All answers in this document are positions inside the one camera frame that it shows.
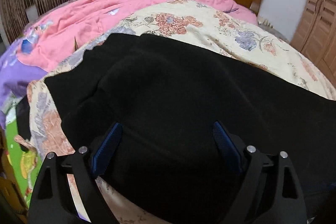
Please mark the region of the black pants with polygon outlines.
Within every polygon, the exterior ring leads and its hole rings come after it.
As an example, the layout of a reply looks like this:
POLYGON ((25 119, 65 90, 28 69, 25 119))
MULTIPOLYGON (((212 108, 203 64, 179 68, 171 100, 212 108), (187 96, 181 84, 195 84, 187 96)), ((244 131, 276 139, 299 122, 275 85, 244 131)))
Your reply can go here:
POLYGON ((102 178, 169 223, 224 223, 238 192, 215 122, 293 163, 307 222, 335 223, 335 102, 262 69, 161 36, 111 34, 45 79, 75 152, 121 138, 102 178))

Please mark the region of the purple floral bedsheet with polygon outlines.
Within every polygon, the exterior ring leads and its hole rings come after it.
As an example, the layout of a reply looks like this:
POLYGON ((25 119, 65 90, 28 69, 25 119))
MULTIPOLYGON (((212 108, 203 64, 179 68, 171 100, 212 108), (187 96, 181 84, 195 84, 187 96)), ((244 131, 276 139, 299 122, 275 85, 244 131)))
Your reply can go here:
POLYGON ((46 75, 49 62, 45 33, 51 20, 34 24, 17 37, 1 56, 1 128, 6 128, 6 114, 15 98, 26 95, 27 85, 46 75))

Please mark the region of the floral cream bed quilt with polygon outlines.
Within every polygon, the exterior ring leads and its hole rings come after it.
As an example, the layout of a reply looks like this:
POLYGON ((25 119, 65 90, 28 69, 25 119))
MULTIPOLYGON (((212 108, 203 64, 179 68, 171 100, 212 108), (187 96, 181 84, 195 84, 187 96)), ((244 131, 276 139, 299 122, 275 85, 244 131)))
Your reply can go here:
POLYGON ((140 35, 149 32, 160 35, 158 21, 155 19, 160 13, 175 14, 179 18, 194 17, 202 22, 201 27, 191 24, 186 26, 186 33, 173 34, 174 39, 248 62, 308 91, 335 99, 335 87, 331 82, 311 61, 289 44, 261 28, 236 20, 213 8, 201 7, 194 1, 179 5, 161 3, 135 12, 64 59, 49 71, 49 76, 73 69, 80 63, 85 50, 103 43, 111 33, 140 35))

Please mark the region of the pink duvet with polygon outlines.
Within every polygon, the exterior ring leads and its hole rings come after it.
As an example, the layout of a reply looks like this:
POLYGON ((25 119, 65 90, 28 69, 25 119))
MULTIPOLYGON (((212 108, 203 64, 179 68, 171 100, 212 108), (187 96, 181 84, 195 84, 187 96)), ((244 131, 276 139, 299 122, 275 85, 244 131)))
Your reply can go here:
MULTIPOLYGON (((173 5, 183 0, 77 0, 52 10, 36 22, 17 49, 18 60, 49 72, 66 57, 75 46, 97 38, 132 13, 163 2, 173 5)), ((234 0, 193 0, 234 18, 256 24, 257 17, 234 0)))

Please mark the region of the beige wooden wardrobe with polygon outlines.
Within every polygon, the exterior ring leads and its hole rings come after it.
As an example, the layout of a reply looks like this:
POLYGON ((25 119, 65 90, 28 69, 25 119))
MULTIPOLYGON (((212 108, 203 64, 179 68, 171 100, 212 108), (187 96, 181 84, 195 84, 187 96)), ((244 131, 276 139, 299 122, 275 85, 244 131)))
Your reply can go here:
POLYGON ((335 85, 336 0, 306 0, 290 45, 335 85))

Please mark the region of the green play mat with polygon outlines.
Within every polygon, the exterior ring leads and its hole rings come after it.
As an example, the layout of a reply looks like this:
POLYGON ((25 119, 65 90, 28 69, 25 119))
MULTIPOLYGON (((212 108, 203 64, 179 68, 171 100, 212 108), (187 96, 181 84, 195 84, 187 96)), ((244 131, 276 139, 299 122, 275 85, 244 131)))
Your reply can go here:
POLYGON ((36 153, 21 148, 21 145, 14 140, 14 137, 18 134, 17 121, 13 119, 6 125, 5 131, 8 147, 7 158, 13 167, 19 193, 23 197, 25 205, 30 207, 33 188, 42 162, 36 153))

